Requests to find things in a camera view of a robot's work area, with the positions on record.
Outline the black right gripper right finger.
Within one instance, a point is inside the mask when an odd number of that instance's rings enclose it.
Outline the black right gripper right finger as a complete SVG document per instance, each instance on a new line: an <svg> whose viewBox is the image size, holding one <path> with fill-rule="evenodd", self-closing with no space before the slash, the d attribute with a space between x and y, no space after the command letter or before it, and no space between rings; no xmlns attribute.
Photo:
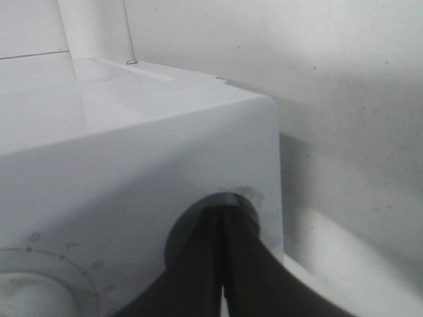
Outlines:
<svg viewBox="0 0 423 317"><path fill-rule="evenodd" d="M230 316L351 316L308 288L263 245L239 207L220 212Z"/></svg>

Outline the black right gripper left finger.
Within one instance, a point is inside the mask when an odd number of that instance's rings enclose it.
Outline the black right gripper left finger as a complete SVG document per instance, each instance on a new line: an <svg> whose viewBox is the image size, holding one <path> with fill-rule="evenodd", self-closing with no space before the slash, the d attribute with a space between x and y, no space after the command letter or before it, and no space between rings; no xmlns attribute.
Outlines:
<svg viewBox="0 0 423 317"><path fill-rule="evenodd" d="M221 242L220 214L207 208L171 265L115 316L219 316Z"/></svg>

